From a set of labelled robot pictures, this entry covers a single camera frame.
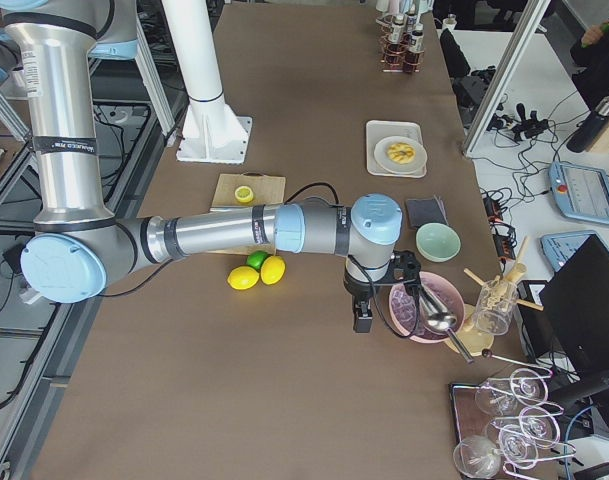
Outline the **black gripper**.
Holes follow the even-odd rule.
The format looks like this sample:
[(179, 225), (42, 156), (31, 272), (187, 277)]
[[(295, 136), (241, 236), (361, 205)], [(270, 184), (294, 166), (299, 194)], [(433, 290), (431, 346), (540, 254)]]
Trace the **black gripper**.
[(401, 285), (418, 306), (422, 288), (420, 270), (421, 265), (413, 252), (394, 251), (384, 265), (383, 274), (376, 279), (375, 268), (366, 268), (353, 255), (349, 255), (344, 271), (344, 288), (353, 297), (353, 332), (371, 331), (373, 313), (370, 300), (381, 287)]

